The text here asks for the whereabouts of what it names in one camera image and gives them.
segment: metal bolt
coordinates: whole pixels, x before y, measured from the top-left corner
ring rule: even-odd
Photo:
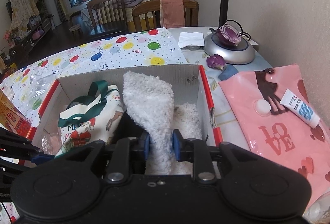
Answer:
[[[157,184],[155,182],[148,182],[147,186],[154,188]]]
[[[215,175],[210,172],[203,172],[198,175],[199,179],[203,181],[211,181],[215,178]]]
[[[122,173],[110,173],[108,175],[108,179],[113,182],[121,181],[124,179],[124,175]]]

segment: wooden floor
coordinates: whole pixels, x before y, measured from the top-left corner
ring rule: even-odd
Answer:
[[[66,21],[55,27],[54,30],[48,31],[45,36],[37,43],[33,50],[29,53],[28,58],[22,62],[19,68],[37,62],[47,56],[53,55],[60,51],[64,51],[87,42],[87,34],[89,29],[83,24],[80,16],[73,18],[73,24],[80,24],[83,35],[73,35],[70,31],[70,22]]]

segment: chair backrest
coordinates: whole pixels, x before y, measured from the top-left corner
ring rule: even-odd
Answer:
[[[87,2],[87,9],[93,27],[96,27],[96,22],[92,10],[96,11],[99,25],[116,21],[124,21],[127,24],[124,0],[90,0]]]
[[[184,3],[184,25],[198,26],[198,2],[194,0],[183,0]],[[132,10],[136,32],[142,31],[140,15],[145,15],[146,30],[150,30],[148,12],[152,12],[153,28],[160,27],[160,0],[150,0],[135,6]]]

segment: christmas print bag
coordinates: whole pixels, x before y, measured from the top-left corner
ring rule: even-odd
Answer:
[[[74,99],[60,114],[62,147],[56,156],[97,140],[109,145],[123,112],[117,86],[108,86],[106,81],[93,82],[88,95]]]
[[[310,206],[330,187],[330,132],[322,120],[312,129],[279,103],[290,89],[313,108],[308,102],[299,66],[239,72],[219,85],[250,150],[308,179],[312,187]]]

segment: pink towel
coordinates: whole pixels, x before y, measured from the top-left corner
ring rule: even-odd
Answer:
[[[160,26],[185,27],[183,0],[160,0]]]

